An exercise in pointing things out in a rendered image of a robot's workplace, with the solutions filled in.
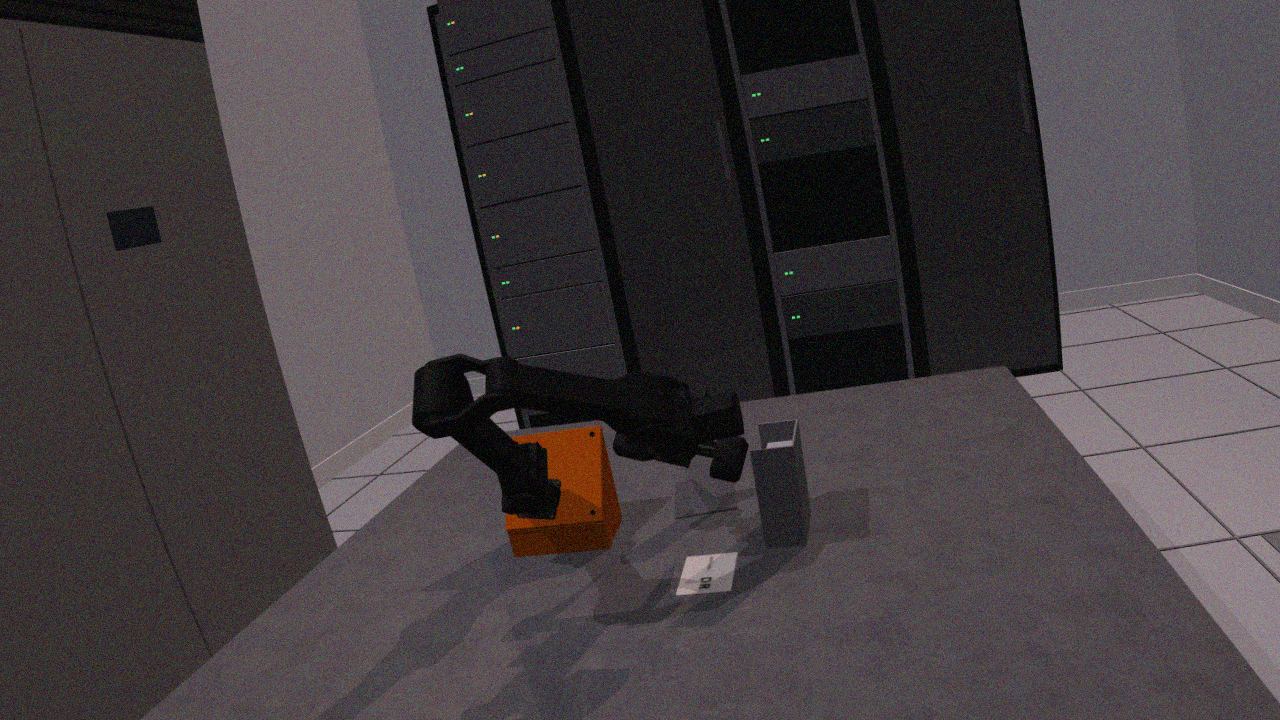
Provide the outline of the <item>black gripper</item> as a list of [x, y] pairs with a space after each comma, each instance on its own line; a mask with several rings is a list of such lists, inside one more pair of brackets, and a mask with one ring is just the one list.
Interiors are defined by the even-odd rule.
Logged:
[[[712, 457], [709, 473], [710, 478], [727, 482], [740, 480], [749, 446], [744, 437], [732, 436], [717, 439], [717, 442], [712, 439], [701, 445], [707, 445], [707, 447], [699, 446], [696, 439], [692, 439], [689, 441], [677, 454], [662, 455], [657, 454], [643, 441], [625, 445], [625, 436], [616, 433], [613, 451], [618, 456], [632, 457], [640, 461], [657, 459], [658, 461], [684, 468], [689, 468], [691, 459], [698, 454]], [[713, 448], [708, 448], [708, 446], [712, 446]]]

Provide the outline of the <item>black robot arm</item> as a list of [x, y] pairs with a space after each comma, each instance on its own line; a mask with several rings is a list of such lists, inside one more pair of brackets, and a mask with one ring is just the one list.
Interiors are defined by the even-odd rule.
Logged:
[[[475, 401], [467, 372], [486, 375], [485, 395]], [[413, 427], [433, 439], [451, 436], [497, 471], [502, 512], [517, 518], [556, 519], [561, 480], [548, 479], [547, 448], [516, 445], [489, 418], [509, 407], [605, 421], [625, 445], [643, 441], [662, 455], [692, 439], [701, 445], [744, 434], [736, 392], [709, 396], [692, 380], [654, 373], [613, 380], [465, 354], [426, 363], [413, 375]]]

